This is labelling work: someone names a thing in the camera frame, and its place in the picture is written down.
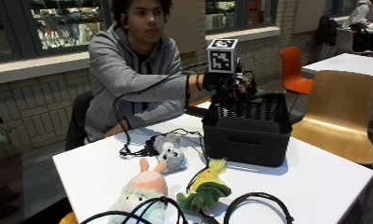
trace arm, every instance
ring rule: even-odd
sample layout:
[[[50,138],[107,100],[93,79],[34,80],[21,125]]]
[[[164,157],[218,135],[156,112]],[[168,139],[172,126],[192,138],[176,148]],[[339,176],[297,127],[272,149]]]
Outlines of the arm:
[[[158,83],[160,80],[179,73],[179,67],[170,68],[168,75],[141,75],[126,64],[125,58],[119,54],[115,39],[101,33],[94,37],[90,44],[90,70],[91,74],[105,84],[115,96],[126,92],[141,91]],[[123,99],[135,102],[156,102],[168,100],[184,100],[188,76],[174,75],[164,83],[143,94],[125,96]]]
[[[174,53],[175,57],[170,64],[170,67],[167,69],[167,73],[172,74],[176,71],[180,70],[180,58],[179,58],[179,51],[176,44],[174,45]],[[186,89],[188,90],[188,93],[199,91],[203,89],[203,76],[191,75],[190,81],[184,83]],[[143,125],[147,125],[150,123],[159,122],[162,120],[170,119],[178,115],[182,115],[184,113],[184,108],[188,101],[183,100],[175,100],[175,101],[164,101],[164,102],[156,102],[151,103],[150,107],[139,112],[138,114],[134,114],[131,116],[127,116],[127,121],[123,120],[121,125],[117,125],[106,134],[106,137],[113,136],[118,133],[122,133],[133,128],[139,128]]]
[[[359,8],[357,8],[357,12],[359,14],[353,17],[352,19],[352,24],[353,23],[368,23],[368,19],[367,19],[367,16],[369,14],[369,6],[368,5],[361,5]]]

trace gray hoodie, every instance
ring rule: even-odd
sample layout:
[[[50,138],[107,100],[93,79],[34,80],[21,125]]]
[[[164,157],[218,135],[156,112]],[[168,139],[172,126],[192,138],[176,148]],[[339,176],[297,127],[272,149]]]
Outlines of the gray hoodie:
[[[150,91],[123,96],[117,102],[118,114],[121,119],[127,119],[134,129],[184,112],[188,76],[180,74],[174,39],[164,36],[149,59],[141,62],[129,46],[123,28],[114,24],[107,32],[95,35],[89,52],[95,96],[86,114],[89,141],[103,139],[119,123],[113,111],[115,99],[127,92],[143,90],[172,74]]]
[[[348,28],[349,25],[360,22],[368,23],[368,14],[372,8],[372,1],[371,0],[360,0],[360,6],[356,10],[351,13],[348,20],[345,21],[343,28]]]

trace gray plush toy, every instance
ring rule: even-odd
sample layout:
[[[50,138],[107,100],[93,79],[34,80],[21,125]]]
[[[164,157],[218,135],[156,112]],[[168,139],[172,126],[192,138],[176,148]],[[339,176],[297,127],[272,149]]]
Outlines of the gray plush toy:
[[[187,160],[183,151],[179,149],[180,136],[175,133],[168,133],[166,136],[158,136],[155,140],[155,149],[159,152],[159,161],[167,161],[164,173],[178,171],[187,167]]]

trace white table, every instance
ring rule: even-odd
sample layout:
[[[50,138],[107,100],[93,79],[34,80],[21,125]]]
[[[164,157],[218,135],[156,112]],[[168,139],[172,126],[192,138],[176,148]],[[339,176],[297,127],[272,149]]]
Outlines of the white table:
[[[311,78],[323,70],[347,71],[373,76],[373,58],[345,53],[304,66],[301,70],[312,75],[308,76]]]
[[[202,131],[202,119],[183,115],[131,133],[133,150],[142,148],[145,141],[159,133],[183,127],[188,131]],[[188,168],[166,176],[170,197],[186,192],[187,184],[204,167],[196,147],[198,138],[183,138]],[[94,144],[79,147],[54,157],[55,165],[66,187],[74,212],[79,221],[111,209],[122,192],[122,187],[141,172],[139,158],[123,160],[121,149],[125,134],[110,137]],[[151,167],[158,161],[149,158]],[[332,224],[344,215],[373,178],[373,170],[328,153],[320,148],[291,138],[287,160],[282,167],[270,168],[228,162],[228,172],[220,179],[234,190],[214,209],[216,219],[223,223],[226,209],[232,200],[244,193],[263,191],[275,195],[287,204],[295,217],[293,223]],[[167,209],[167,223],[176,223],[178,211]],[[194,223],[202,223],[199,216],[188,216]],[[232,223],[286,223],[278,204],[266,199],[246,203],[232,216]],[[91,223],[106,223],[107,218]]]

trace green plush toy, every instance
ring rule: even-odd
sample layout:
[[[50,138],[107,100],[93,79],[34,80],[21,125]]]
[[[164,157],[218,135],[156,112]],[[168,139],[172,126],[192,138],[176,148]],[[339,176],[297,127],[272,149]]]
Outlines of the green plush toy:
[[[210,168],[196,177],[191,193],[178,194],[178,204],[184,211],[200,212],[232,194],[232,189],[219,179],[226,172],[226,164],[226,160],[211,161]]]

